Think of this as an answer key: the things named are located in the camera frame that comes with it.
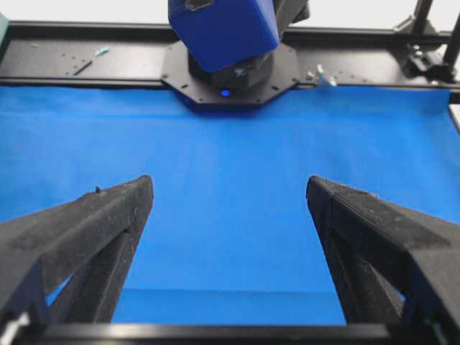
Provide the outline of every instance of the small debris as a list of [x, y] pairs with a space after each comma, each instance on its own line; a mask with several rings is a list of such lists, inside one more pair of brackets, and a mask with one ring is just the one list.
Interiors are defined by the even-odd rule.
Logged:
[[82, 73], [86, 68], [88, 68], [89, 66], [91, 66], [91, 64], [93, 63], [92, 60], [89, 60], [85, 65], [83, 65], [79, 70], [77, 70], [73, 75], [79, 75], [80, 73]]
[[96, 53], [94, 53], [95, 56], [99, 57], [99, 56], [102, 56], [104, 54], [107, 54], [108, 52], [110, 52], [110, 47], [102, 47], [101, 49], [97, 50]]

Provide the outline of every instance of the bolt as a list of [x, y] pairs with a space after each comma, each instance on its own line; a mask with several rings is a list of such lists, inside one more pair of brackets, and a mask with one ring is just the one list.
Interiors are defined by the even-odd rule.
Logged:
[[311, 71], [308, 71], [308, 73], [307, 73], [307, 81], [312, 81], [313, 79], [315, 79], [314, 73], [311, 72]]

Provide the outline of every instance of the black metal frame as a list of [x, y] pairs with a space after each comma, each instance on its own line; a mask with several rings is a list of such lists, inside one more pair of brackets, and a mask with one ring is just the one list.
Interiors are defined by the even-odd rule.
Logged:
[[[407, 76], [403, 68], [414, 45], [429, 51], [450, 44], [444, 57], [449, 65], [459, 54], [460, 20], [452, 34], [434, 32], [427, 20], [432, 2], [419, 0], [414, 15], [396, 30], [287, 30], [284, 42], [297, 50], [302, 71], [296, 87], [315, 87], [307, 72], [322, 63], [331, 75], [338, 77], [339, 85], [448, 88], [452, 90], [451, 102], [460, 103], [458, 83], [432, 83], [424, 76]], [[161, 81], [161, 66], [139, 77], [145, 70], [136, 66], [125, 65], [131, 70], [120, 76], [110, 63], [109, 66], [94, 63], [92, 71], [87, 69], [72, 76], [63, 72], [72, 62], [56, 59], [61, 54], [82, 58], [93, 52], [94, 46], [116, 45], [121, 49], [111, 52], [111, 56], [118, 64], [127, 63], [129, 47], [142, 47], [150, 51], [155, 60], [177, 40], [166, 25], [12, 22], [0, 49], [0, 85], [165, 89], [168, 86]], [[71, 43], [72, 51], [66, 43]], [[41, 55], [33, 55], [34, 50]], [[38, 58], [32, 64], [27, 59], [31, 56], [29, 53], [41, 56], [42, 60]], [[379, 70], [362, 69], [371, 58], [379, 60]], [[149, 67], [154, 69], [155, 64], [161, 62], [156, 59]], [[457, 344], [459, 341], [460, 298], [456, 285], [460, 285], [456, 282], [459, 278], [456, 270], [460, 265], [459, 241], [453, 231], [458, 229], [452, 224], [384, 203], [368, 193], [321, 179], [309, 183], [308, 202], [349, 326], [191, 328], [56, 324], [110, 320], [152, 205], [150, 179], [143, 178], [119, 188], [126, 190], [127, 186], [132, 189], [128, 195], [120, 195], [116, 192], [120, 189], [116, 188], [97, 190], [74, 204], [1, 226], [7, 230], [25, 229], [11, 239], [4, 237], [5, 234], [10, 236], [11, 231], [0, 231], [0, 277], [9, 278], [7, 284], [0, 285], [0, 326], [25, 311], [35, 323], [20, 331], [17, 344], [68, 341], [79, 344], [99, 341], [118, 344], [146, 341], [168, 344], [216, 341], [226, 344], [265, 344], [267, 341], [275, 344], [446, 344], [450, 341]], [[92, 229], [91, 241], [97, 232], [95, 224], [98, 229], [102, 226], [112, 230], [89, 246], [83, 258], [58, 262], [63, 253], [75, 250], [71, 245], [74, 242], [64, 236], [57, 236], [33, 250], [26, 248], [30, 243], [26, 237], [32, 233], [32, 222], [43, 216], [52, 216], [52, 226], [48, 221], [43, 223], [47, 224], [46, 229], [62, 229], [69, 225], [68, 212], [75, 211], [75, 227], [69, 229], [76, 238], [81, 236], [86, 231], [83, 219], [94, 216], [92, 211], [85, 213], [83, 210], [82, 213], [81, 204], [83, 201], [100, 203], [101, 193], [113, 196], [119, 208], [115, 210], [112, 204], [100, 204], [105, 211], [98, 213], [93, 225], [86, 229]], [[378, 212], [369, 214], [370, 209]], [[61, 223], [64, 218], [60, 212], [64, 210], [66, 222]], [[121, 226], [106, 224], [105, 215], [120, 214], [120, 211], [124, 214], [117, 218]], [[51, 267], [54, 269], [56, 264], [62, 269], [54, 272]], [[18, 267], [18, 270], [13, 274], [10, 267]], [[45, 293], [71, 274], [71, 281], [48, 310]], [[406, 301], [400, 293], [405, 294]], [[38, 326], [47, 322], [52, 325]]]
[[[322, 64], [339, 85], [449, 88], [453, 91], [452, 102], [459, 101], [460, 84], [432, 83], [423, 75], [407, 75], [404, 69], [412, 53], [409, 47], [414, 45], [429, 51], [451, 43], [445, 59], [449, 65], [458, 53], [460, 25], [453, 34], [418, 33], [418, 28], [429, 24], [430, 4], [431, 1], [419, 0], [409, 31], [288, 29], [283, 42], [297, 51], [301, 74], [295, 87], [315, 87], [308, 72], [315, 72], [317, 65]], [[0, 85], [169, 88], [161, 80], [163, 51], [177, 41], [167, 25], [11, 22], [0, 50]], [[104, 45], [114, 48], [79, 75], [72, 75], [73, 61], [60, 58], [65, 53], [68, 57], [76, 56], [77, 60], [91, 59], [94, 47]], [[130, 50], [148, 54], [150, 60], [145, 60], [144, 67], [127, 63], [136, 60]], [[378, 68], [363, 68], [371, 60], [378, 61]]]

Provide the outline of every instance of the metal bracket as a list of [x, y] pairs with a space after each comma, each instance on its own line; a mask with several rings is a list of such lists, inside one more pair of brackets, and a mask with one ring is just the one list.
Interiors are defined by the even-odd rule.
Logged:
[[412, 76], [424, 75], [433, 84], [438, 81], [453, 83], [456, 76], [455, 68], [446, 63], [439, 52], [423, 51], [417, 45], [409, 46], [405, 70]]
[[[416, 18], [413, 14], [411, 14], [406, 20], [402, 21], [400, 24], [393, 27], [393, 31], [396, 34], [412, 34], [415, 26]], [[438, 35], [438, 31], [436, 28], [431, 24], [429, 20], [426, 21], [425, 29], [423, 30], [424, 35]]]
[[264, 81], [245, 91], [215, 88], [190, 74], [188, 50], [182, 42], [166, 49], [162, 80], [196, 104], [258, 106], [295, 86], [300, 79], [296, 51], [281, 44], [273, 52], [273, 70]]
[[318, 65], [316, 75], [317, 75], [316, 85], [319, 88], [330, 88], [330, 87], [337, 86], [337, 81], [334, 78], [329, 78], [326, 75], [326, 72], [324, 72], [324, 68], [322, 65]]

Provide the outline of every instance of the black mounting plate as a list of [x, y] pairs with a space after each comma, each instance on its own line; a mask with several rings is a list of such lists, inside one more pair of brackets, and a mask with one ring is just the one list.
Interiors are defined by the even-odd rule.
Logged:
[[187, 47], [182, 42], [176, 42], [166, 49], [162, 80], [197, 104], [261, 105], [292, 88], [300, 80], [297, 54], [293, 48], [281, 44], [273, 56], [273, 72], [266, 81], [247, 92], [222, 96], [222, 90], [190, 74]]

